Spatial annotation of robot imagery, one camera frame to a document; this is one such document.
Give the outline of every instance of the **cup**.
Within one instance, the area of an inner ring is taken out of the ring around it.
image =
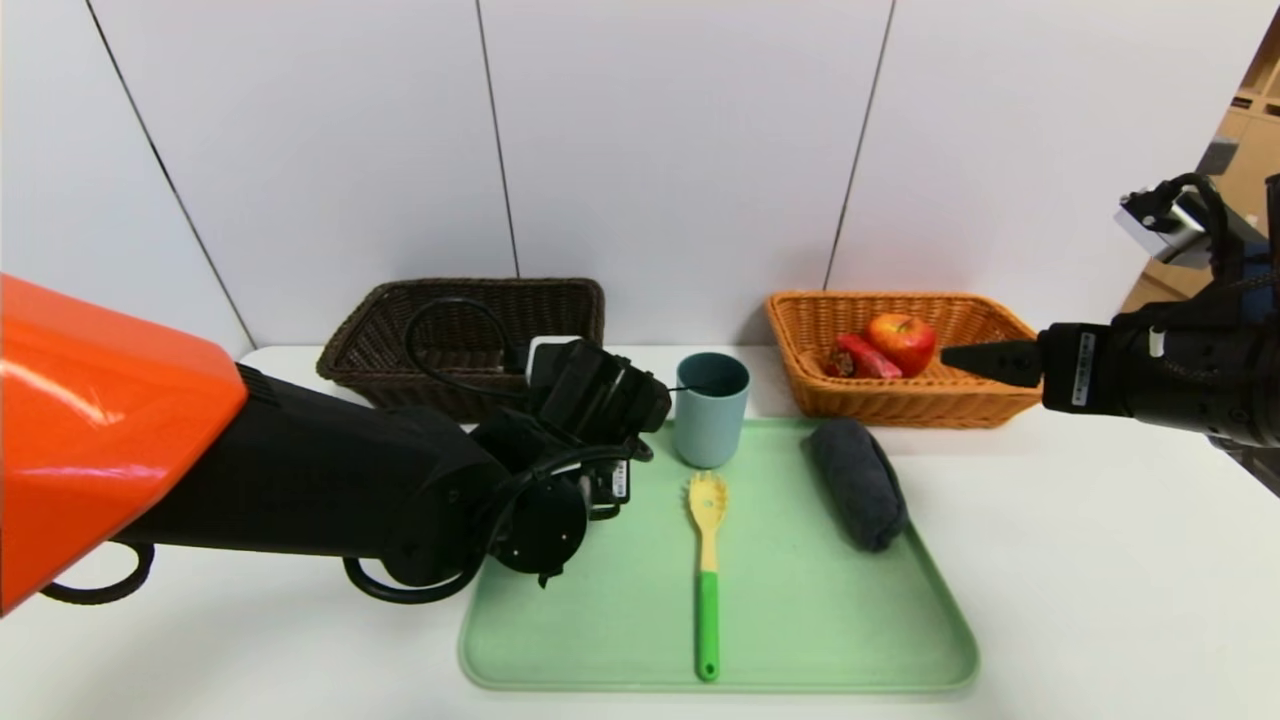
[[[718,468],[737,452],[751,374],[736,359],[699,352],[676,368],[676,452],[694,468]]]

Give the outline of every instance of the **rolled towel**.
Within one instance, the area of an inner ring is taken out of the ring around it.
[[[809,436],[809,450],[854,543],[887,548],[906,528],[906,498],[876,438],[858,420],[838,418]]]

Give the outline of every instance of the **orange wicker basket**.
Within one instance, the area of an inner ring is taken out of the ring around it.
[[[938,347],[1034,340],[1002,305],[977,295],[919,292],[780,292],[768,301],[791,392],[805,415],[852,416],[869,425],[995,428],[1039,402],[1039,388],[1005,386],[934,359],[899,380],[831,378],[823,368],[836,336],[861,332],[882,313],[933,325]]]

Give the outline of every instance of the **white table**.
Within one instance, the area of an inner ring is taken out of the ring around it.
[[[701,348],[613,350],[669,383]],[[776,348],[730,351],[751,368],[751,415],[796,413]],[[244,361],[355,397],[315,375],[317,355]],[[1280,502],[1203,438],[1041,409],[997,430],[876,434],[982,648],[960,693],[486,692],[457,662],[470,588],[396,606],[335,559],[161,547],[133,597],[36,597],[0,620],[0,717],[1280,717]],[[102,550],[68,580],[128,562]]]

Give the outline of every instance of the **barcode label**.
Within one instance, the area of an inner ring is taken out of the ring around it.
[[[613,497],[620,502],[627,498],[627,489],[631,484],[631,462],[618,462],[613,468]]]
[[[1098,337],[1093,333],[1080,333],[1080,354],[1075,359],[1075,386],[1071,388],[1071,405],[1084,407],[1089,402],[1089,375],[1093,374],[1093,347]]]

